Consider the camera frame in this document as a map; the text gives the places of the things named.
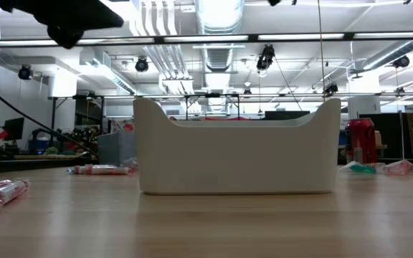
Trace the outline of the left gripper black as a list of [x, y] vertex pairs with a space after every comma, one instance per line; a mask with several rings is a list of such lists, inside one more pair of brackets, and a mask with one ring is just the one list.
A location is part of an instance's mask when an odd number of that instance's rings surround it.
[[124, 24], [123, 18], [100, 0], [0, 0], [0, 8], [10, 13], [16, 9], [31, 14], [47, 26], [48, 36], [65, 49], [73, 48], [86, 29], [109, 29]]

